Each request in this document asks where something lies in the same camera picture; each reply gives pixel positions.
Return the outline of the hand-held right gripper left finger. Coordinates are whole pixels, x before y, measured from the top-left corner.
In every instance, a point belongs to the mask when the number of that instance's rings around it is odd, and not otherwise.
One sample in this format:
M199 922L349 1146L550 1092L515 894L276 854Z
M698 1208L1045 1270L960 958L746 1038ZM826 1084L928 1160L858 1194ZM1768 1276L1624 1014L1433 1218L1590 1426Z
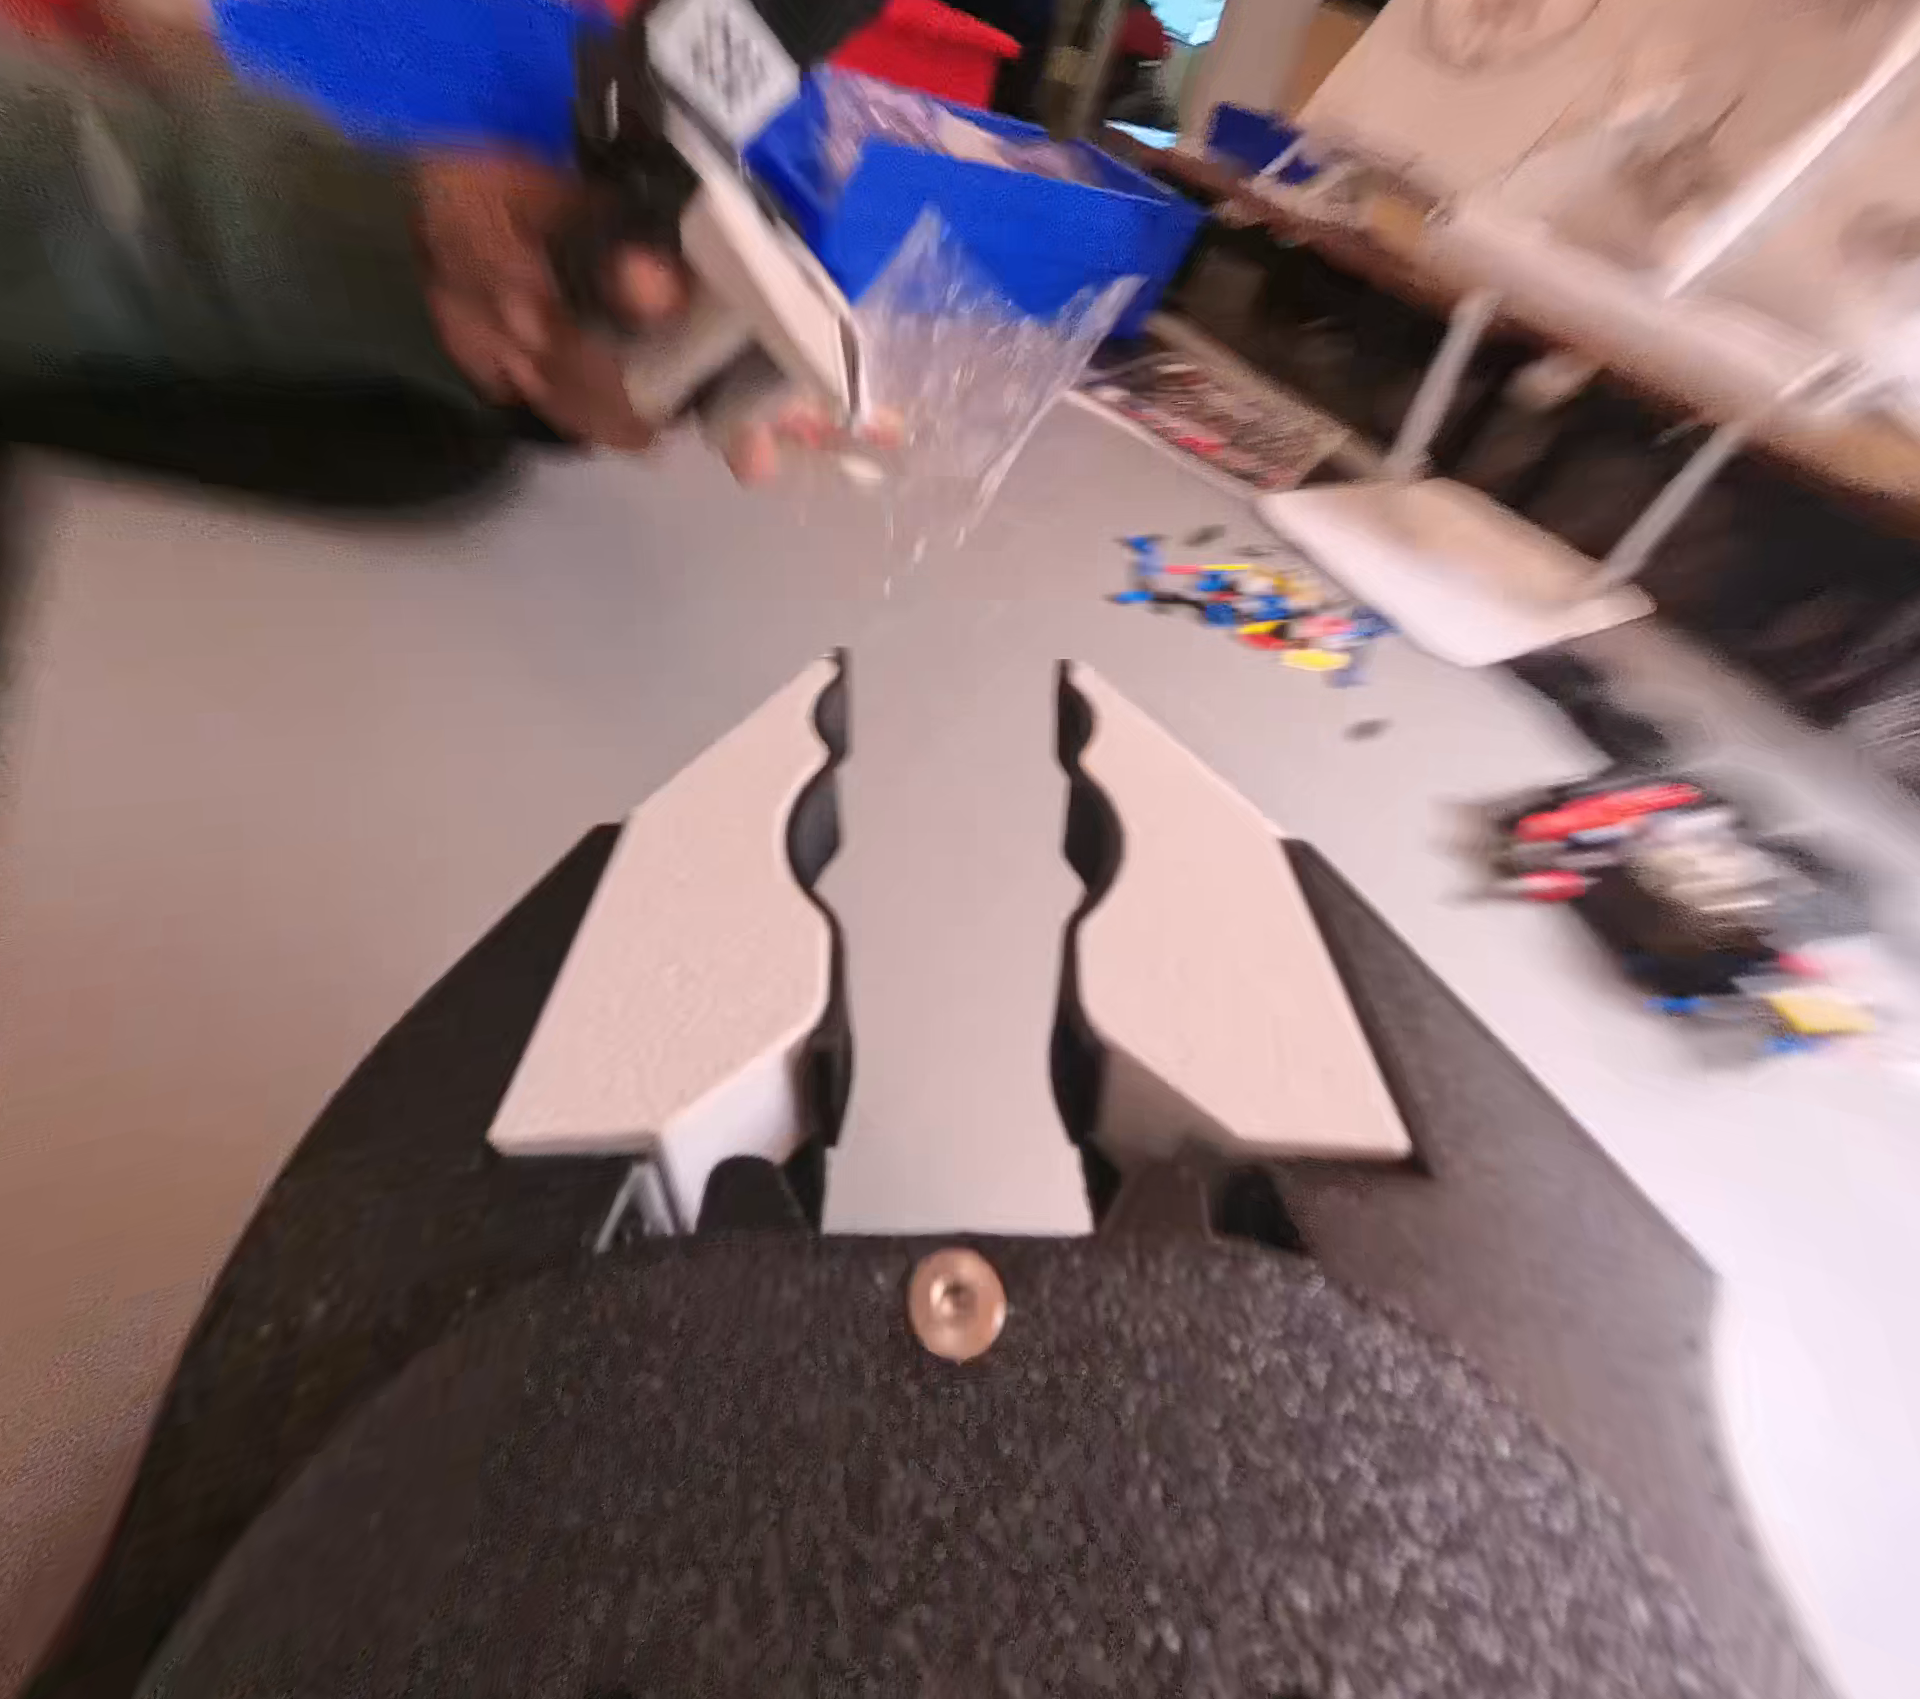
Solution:
M759 1160L817 1222L851 1094L839 852L848 656L804 664L623 818L492 1114L507 1160L611 1160L687 1232Z

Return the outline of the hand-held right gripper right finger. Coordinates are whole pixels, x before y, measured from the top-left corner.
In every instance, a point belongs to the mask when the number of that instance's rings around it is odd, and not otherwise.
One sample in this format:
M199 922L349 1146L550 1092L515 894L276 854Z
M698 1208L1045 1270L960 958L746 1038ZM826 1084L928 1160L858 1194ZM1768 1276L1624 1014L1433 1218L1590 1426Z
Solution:
M1085 662L1057 664L1054 748L1077 884L1054 1106L1091 1228L1163 1170L1194 1170L1204 1206L1277 1168L1411 1170L1295 840Z

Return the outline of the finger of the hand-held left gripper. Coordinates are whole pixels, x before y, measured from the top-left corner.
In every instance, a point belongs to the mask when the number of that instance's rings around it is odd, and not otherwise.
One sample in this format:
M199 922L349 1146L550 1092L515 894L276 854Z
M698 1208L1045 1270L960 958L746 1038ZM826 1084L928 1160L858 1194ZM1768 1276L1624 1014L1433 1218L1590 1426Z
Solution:
M695 352L709 360L685 386L705 424L795 402L827 428L864 428L871 376L851 306L744 160L687 114L665 142L690 178L678 218Z

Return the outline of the clear plastic bag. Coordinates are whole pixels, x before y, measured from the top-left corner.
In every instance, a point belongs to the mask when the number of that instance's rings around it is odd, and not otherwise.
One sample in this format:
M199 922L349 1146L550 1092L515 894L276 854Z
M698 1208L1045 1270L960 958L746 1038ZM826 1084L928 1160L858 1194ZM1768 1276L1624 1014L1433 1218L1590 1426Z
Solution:
M838 454L878 500L892 574L966 542L1142 282L1113 276L1029 316L937 210L915 218L851 310L859 388Z

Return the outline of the person's left forearm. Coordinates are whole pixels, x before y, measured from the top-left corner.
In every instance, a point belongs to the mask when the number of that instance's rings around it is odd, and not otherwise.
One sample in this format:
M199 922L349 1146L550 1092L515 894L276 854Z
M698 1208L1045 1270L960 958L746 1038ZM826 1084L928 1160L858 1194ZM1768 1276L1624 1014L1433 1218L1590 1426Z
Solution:
M400 156L224 74L4 33L1 436L312 512L497 486L512 410L427 304Z

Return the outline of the pile of blue lego pieces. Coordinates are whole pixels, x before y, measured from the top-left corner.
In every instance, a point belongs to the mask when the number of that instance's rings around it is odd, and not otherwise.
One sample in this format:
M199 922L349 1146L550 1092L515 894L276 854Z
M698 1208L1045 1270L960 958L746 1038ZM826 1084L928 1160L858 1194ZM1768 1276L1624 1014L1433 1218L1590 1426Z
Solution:
M1223 540L1214 528L1178 542L1153 532L1115 538L1121 580L1109 604L1192 622L1238 654L1338 692L1369 682L1376 652L1400 636L1379 608L1304 560L1277 550L1223 554Z

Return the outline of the pile of red lego pieces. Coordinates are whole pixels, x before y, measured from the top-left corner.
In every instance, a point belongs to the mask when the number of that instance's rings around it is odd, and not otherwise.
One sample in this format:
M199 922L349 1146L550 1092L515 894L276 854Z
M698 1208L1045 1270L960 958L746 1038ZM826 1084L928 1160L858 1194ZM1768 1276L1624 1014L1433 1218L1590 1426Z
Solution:
M1487 806L1489 896L1568 914L1643 1006L1768 1056L1868 1040L1860 874L1679 770L1612 770Z

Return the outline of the lego instruction booklet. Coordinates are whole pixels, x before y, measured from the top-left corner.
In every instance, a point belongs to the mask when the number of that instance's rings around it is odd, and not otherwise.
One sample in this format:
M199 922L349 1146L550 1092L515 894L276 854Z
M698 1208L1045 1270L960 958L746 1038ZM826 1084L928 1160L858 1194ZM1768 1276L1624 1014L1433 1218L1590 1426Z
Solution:
M1102 370L1088 392L1144 436L1256 496L1334 472L1345 448L1344 428L1292 392L1170 346Z

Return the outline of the person's left hand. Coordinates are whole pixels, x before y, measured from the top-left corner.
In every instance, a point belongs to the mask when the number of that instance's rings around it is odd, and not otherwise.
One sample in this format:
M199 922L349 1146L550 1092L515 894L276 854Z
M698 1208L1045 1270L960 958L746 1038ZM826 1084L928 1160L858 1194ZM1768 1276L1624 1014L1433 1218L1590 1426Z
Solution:
M446 154L411 174L423 290L443 354L486 400L521 406L566 442L647 452L673 410L635 394L640 338L667 336L681 368L698 294L681 264L650 248L608 262L611 324L569 310L553 252L576 210L571 176L504 156Z

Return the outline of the white metal chair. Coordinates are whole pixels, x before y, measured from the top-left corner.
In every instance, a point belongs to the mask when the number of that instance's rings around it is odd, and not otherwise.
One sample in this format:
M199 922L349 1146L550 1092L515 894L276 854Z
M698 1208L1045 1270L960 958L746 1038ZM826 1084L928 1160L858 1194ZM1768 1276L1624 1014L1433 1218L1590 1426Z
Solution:
M1809 122L1737 166L1722 114L1679 130L1678 98L1618 114L1474 188L1438 194L1643 282L1735 306L1847 354L1915 426L1915 33ZM1260 504L1260 518L1424 650L1481 668L1648 614L1638 576L1742 448L1708 424L1599 558L1455 478L1429 448L1494 328L1489 292L1452 308L1386 464L1356 484Z

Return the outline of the small blue plastic bin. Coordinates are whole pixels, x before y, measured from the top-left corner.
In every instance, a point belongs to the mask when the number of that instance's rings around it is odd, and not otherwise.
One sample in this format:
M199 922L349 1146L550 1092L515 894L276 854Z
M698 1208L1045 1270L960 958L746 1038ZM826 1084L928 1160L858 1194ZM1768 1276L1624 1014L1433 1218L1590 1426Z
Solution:
M1315 182L1323 164L1300 126L1272 112L1215 102L1204 132L1204 152L1215 166L1247 180L1285 188Z

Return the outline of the wooden table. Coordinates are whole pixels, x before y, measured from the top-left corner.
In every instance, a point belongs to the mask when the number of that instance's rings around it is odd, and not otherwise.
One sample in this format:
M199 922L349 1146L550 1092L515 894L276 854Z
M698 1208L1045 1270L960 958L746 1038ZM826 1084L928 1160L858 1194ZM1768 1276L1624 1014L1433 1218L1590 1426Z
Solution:
M1858 360L1752 320L1735 306L1664 298L1542 234L1436 200L1357 166L1305 186L1257 180L1183 140L1123 128L1096 142L1128 166L1197 194L1212 216L1305 246L1382 292L1449 312L1489 292L1494 322L1566 354L1643 400L1708 424L1744 422L1788 474L1908 542L1918 538L1915 426Z

